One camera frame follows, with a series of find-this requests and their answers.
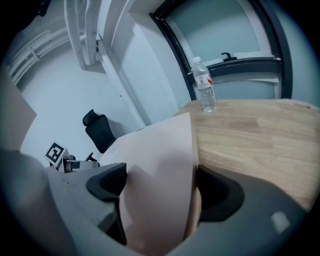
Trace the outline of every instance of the chair headrest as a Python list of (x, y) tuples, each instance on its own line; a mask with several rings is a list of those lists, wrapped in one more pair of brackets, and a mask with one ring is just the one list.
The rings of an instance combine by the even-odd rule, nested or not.
[(93, 109), (91, 109), (82, 119), (82, 123), (84, 126), (90, 125), (93, 121), (97, 120), (99, 118), (99, 115), (94, 112)]

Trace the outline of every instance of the cardboard sheet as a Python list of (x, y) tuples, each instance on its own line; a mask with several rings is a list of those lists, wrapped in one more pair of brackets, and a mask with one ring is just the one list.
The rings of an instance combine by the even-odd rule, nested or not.
[(118, 138), (99, 162), (127, 164), (119, 207), (130, 249), (160, 256), (183, 241), (198, 165), (189, 113)]

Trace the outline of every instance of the bottle cap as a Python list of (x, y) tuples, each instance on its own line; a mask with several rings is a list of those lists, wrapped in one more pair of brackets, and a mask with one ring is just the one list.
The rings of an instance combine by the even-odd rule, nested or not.
[(201, 61), (201, 58), (200, 57), (194, 57), (192, 59), (192, 63), (195, 64), (196, 62), (200, 62)]

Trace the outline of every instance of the window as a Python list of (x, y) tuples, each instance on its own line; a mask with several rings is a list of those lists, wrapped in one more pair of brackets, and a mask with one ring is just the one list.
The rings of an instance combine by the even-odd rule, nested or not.
[[(195, 56), (200, 56), (208, 67), (218, 95), (232, 90), (237, 96), (243, 87), (250, 91), (245, 99), (254, 98), (254, 91), (272, 99), (291, 98), (288, 42), (267, 3), (167, 0), (150, 16), (169, 43), (192, 100), (196, 99), (191, 69)], [(234, 81), (241, 81), (237, 83), (241, 86), (233, 87)]]

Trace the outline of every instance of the bottle label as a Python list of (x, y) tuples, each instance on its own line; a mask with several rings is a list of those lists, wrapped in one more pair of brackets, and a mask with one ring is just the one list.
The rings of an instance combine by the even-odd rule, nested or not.
[(198, 90), (209, 88), (213, 85), (210, 74), (199, 75), (196, 76), (194, 79)]

